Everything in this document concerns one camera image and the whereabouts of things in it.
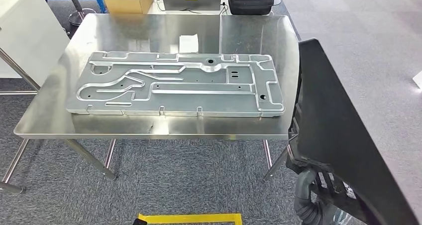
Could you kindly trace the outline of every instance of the table leg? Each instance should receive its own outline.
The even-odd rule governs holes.
[[[111,156],[113,155],[114,145],[116,145],[116,139],[112,139],[110,146],[108,147],[107,156],[105,157],[104,166],[108,169],[111,162]]]
[[[267,158],[267,167],[270,169],[271,166],[273,166],[273,162],[271,161],[270,146],[268,145],[268,141],[266,139],[262,141],[262,144],[264,145],[265,157]]]
[[[86,158],[90,163],[96,167],[102,174],[106,175],[108,178],[114,180],[116,175],[107,169],[101,162],[99,162],[95,157],[93,157],[81,144],[79,144],[75,139],[66,139],[65,142],[74,149],[82,157]]]
[[[268,170],[267,174],[264,176],[264,181],[268,182],[271,177],[274,176],[275,172],[286,163],[288,151],[290,149],[290,145],[288,144],[286,148],[284,148],[283,152],[281,152],[280,156],[277,158],[276,162],[271,166]]]
[[[25,191],[24,187],[8,184],[5,182],[0,182],[0,190],[3,190],[3,189],[15,194],[20,194],[23,191]]]
[[[14,172],[14,169],[16,168],[17,164],[19,163],[20,158],[22,157],[23,152],[26,149],[26,146],[28,145],[29,139],[24,139],[22,143],[19,146],[19,149],[17,150],[16,155],[14,156],[12,162],[10,163],[9,168],[6,171],[5,176],[3,177],[3,180],[0,182],[0,190],[6,190],[12,193],[20,194],[24,191],[24,187],[11,185],[9,184],[9,180]]]

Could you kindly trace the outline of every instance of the metal rod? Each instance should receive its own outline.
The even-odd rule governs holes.
[[[11,193],[15,193],[15,194],[20,194],[23,191],[25,191],[24,187],[12,185],[12,184],[7,184],[5,182],[0,182],[0,190],[3,190],[3,189],[6,190],[6,191],[9,191]]]
[[[0,48],[0,58],[2,58],[12,69],[14,69],[26,82],[28,82],[36,91],[39,91],[40,86],[11,58]]]
[[[85,18],[85,15],[84,15],[84,11],[82,10],[81,4],[79,3],[78,0],[72,0],[72,3],[75,6],[76,11],[78,11],[79,16],[83,20]]]
[[[29,139],[23,139],[22,143],[19,146],[19,149],[17,150],[16,155],[14,156],[9,168],[6,171],[5,176],[3,177],[2,182],[8,183],[10,177],[12,176],[14,169],[16,168],[16,165],[18,164],[20,158],[22,157],[23,152],[26,149],[26,146],[28,145]]]
[[[270,178],[274,176],[275,172],[277,172],[277,170],[286,163],[289,146],[290,145],[287,145],[286,148],[284,148],[283,152],[281,152],[281,154],[277,158],[276,162],[267,171],[267,173],[264,176],[264,181],[265,182],[269,181]]]
[[[270,153],[270,146],[268,145],[268,141],[265,139],[262,141],[264,144],[264,151],[265,151],[265,157],[267,158],[267,167],[268,169],[273,166],[273,162],[271,161],[271,153]]]
[[[0,96],[36,95],[37,91],[0,91]]]
[[[116,145],[116,139],[112,139],[110,147],[108,147],[107,157],[105,157],[104,166],[108,169],[111,162],[111,156],[113,155],[114,145]]]
[[[79,144],[75,139],[66,139],[65,142],[74,149],[78,154],[87,159],[96,169],[98,169],[102,174],[106,175],[108,178],[114,180],[116,175],[107,169],[101,162],[99,162],[93,155],[91,155],[81,144]]]

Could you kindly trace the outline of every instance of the machined metal plate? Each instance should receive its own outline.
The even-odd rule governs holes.
[[[77,114],[273,117],[284,112],[269,55],[94,52],[66,109]]]

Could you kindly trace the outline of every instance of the yellow label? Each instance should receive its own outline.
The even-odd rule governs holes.
[[[199,223],[234,223],[242,225],[241,214],[199,214],[199,215],[138,215],[148,224],[199,224]]]

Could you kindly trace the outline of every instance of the stainless steel table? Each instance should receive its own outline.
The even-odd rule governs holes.
[[[285,113],[273,118],[77,115],[65,100],[94,51],[174,52],[179,36],[198,35],[199,53],[256,53],[273,57]],[[65,139],[114,179],[108,170],[115,139],[288,139],[299,76],[299,46],[287,16],[89,14],[72,38],[14,132],[27,139]],[[105,164],[74,139],[111,138]]]

